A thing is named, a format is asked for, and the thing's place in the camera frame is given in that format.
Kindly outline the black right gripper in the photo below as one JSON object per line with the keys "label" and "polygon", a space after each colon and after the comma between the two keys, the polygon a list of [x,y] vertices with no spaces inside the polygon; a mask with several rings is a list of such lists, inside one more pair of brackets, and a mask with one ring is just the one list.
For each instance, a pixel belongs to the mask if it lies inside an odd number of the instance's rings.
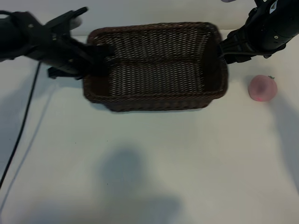
{"label": "black right gripper", "polygon": [[257,55],[257,50],[249,41],[246,24],[230,32],[227,38],[219,43],[219,56],[224,56],[226,64],[244,63]]}

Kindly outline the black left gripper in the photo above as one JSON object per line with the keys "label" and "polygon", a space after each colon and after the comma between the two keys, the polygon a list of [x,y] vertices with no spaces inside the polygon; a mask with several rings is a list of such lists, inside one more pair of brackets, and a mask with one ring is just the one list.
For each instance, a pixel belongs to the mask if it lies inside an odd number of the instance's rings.
{"label": "black left gripper", "polygon": [[75,77],[81,79],[90,70],[91,76],[108,76],[106,61],[93,64],[93,57],[115,55],[110,44],[87,45],[71,37],[73,23],[30,23],[30,58],[51,66],[50,78]]}

